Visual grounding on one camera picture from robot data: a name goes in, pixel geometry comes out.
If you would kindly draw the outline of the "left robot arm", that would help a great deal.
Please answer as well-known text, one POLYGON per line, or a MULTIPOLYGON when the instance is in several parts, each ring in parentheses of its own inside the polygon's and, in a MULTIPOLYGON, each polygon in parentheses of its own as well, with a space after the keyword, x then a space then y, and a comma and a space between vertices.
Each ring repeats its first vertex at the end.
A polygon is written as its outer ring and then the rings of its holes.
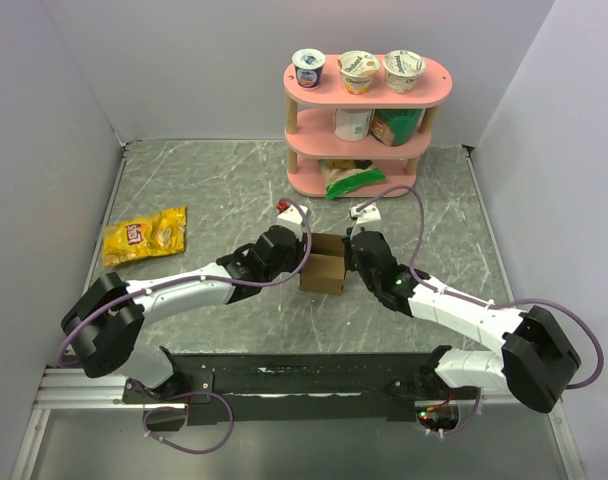
POLYGON ((188 390, 187 377, 168 349, 139 341, 141 330, 186 311, 234 304, 284 283, 303 268, 311 247, 309 232, 296 234, 273 225, 255 242, 185 274, 127 282, 111 272, 95 281, 62 319, 65 345, 87 377, 119 373, 152 398, 172 401, 188 390))

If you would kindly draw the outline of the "brown cardboard paper box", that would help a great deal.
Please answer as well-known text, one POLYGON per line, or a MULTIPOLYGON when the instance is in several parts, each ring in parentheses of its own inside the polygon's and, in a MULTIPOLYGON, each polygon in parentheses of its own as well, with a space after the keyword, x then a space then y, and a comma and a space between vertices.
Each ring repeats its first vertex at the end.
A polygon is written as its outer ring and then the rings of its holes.
POLYGON ((337 234, 313 233, 311 254, 299 275, 304 292, 341 295, 346 278, 345 246, 337 234))

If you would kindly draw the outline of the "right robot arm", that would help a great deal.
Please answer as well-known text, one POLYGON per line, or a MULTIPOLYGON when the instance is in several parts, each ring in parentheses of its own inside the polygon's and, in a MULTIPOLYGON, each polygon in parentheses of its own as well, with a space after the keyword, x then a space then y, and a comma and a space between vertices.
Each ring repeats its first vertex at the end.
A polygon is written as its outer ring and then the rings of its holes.
POLYGON ((386 308, 441 325, 482 345, 480 351, 438 347, 421 386, 440 399, 476 387, 511 394, 524 406, 549 413, 581 365, 555 316, 547 309, 499 308, 399 263, 382 233, 350 228, 343 239, 350 270, 386 308))

